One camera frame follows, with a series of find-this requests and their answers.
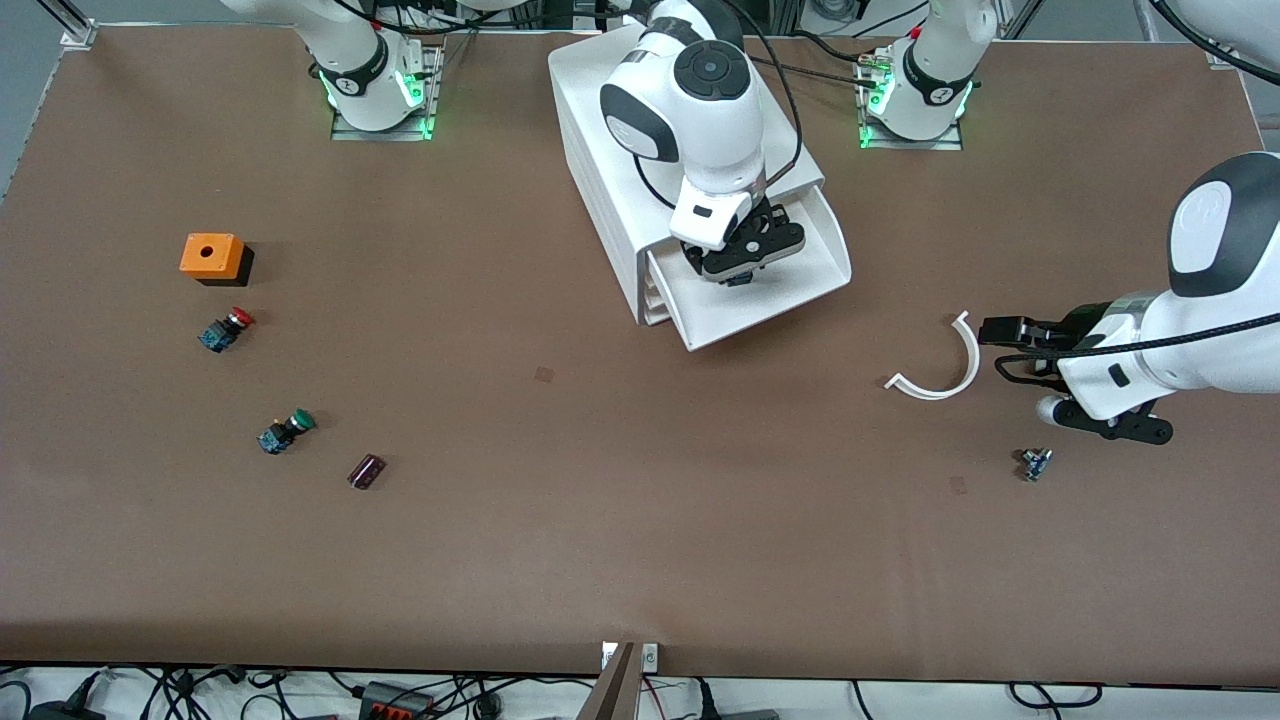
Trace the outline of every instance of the gray floor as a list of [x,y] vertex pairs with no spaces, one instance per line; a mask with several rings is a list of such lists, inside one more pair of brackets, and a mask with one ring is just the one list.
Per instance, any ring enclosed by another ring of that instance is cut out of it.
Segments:
[[[221,22],[236,19],[218,0],[79,0],[90,17],[101,22]],[[873,0],[867,23],[852,24],[856,32],[914,5],[914,0]],[[910,27],[910,19],[904,20]],[[805,13],[805,27],[822,32],[820,18]],[[886,31],[895,31],[888,26]],[[45,85],[59,54],[58,24],[35,0],[0,1],[0,192],[6,191],[40,105]],[[1142,40],[1132,0],[1047,0],[1027,29],[1033,40]],[[1162,26],[1161,40],[1176,40]],[[1280,88],[1248,78],[1249,96],[1258,114],[1280,113]],[[1280,150],[1280,131],[1265,132],[1267,146]]]

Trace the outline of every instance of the table surface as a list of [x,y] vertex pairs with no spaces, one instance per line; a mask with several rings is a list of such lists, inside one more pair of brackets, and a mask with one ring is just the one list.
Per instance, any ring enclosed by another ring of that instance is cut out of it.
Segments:
[[[946,402],[881,387],[955,382],[960,310],[1166,287],[1174,202],[1260,145],[1234,73],[997,44],[963,152],[859,151],[847,86],[794,77],[854,282],[689,354],[628,319],[566,168],[573,40],[472,40],[422,143],[332,142],[284,29],[64,58],[0,209],[0,655],[589,673],[632,638],[667,674],[1275,684],[1275,398],[1161,401],[1157,448],[1037,421],[993,354]],[[182,275],[193,231],[251,286]],[[260,323],[214,355],[233,304]],[[319,429],[264,455],[294,406]]]

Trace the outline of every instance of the red wire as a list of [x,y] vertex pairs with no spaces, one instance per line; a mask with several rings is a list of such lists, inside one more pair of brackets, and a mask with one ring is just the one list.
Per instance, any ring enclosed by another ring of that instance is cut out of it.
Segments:
[[645,678],[644,684],[646,688],[649,688],[649,697],[653,698],[654,707],[658,708],[658,717],[662,717],[662,720],[667,720],[667,714],[662,711],[662,701],[658,700],[658,691],[653,687],[653,682],[649,680],[649,678]]

